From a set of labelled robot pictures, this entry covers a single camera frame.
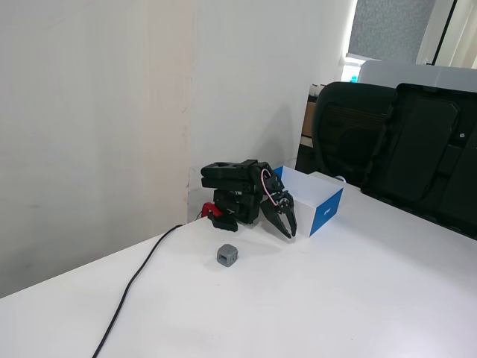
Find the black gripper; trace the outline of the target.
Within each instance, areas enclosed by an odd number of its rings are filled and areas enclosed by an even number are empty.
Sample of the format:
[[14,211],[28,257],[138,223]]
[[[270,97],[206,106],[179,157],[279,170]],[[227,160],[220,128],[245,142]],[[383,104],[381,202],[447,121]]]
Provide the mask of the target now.
[[[288,190],[269,195],[268,200],[260,204],[260,208],[265,218],[287,239],[296,236],[297,220],[294,212],[294,199]],[[281,215],[284,215],[288,220],[290,230],[287,229],[285,222],[280,217]]]

